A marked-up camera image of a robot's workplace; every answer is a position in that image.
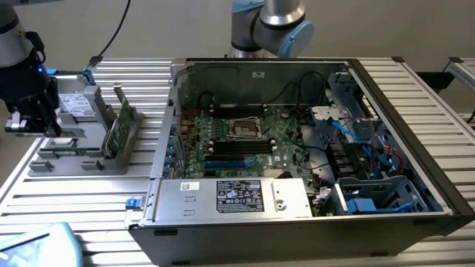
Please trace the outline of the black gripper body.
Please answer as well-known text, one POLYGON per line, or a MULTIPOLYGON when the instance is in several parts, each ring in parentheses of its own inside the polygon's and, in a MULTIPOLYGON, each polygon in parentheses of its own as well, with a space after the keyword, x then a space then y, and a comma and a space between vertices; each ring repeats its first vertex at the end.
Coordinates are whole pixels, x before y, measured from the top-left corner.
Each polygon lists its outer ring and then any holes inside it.
POLYGON ((43 65, 26 62, 2 69, 2 100, 11 113, 55 117, 60 105, 58 81, 43 65))

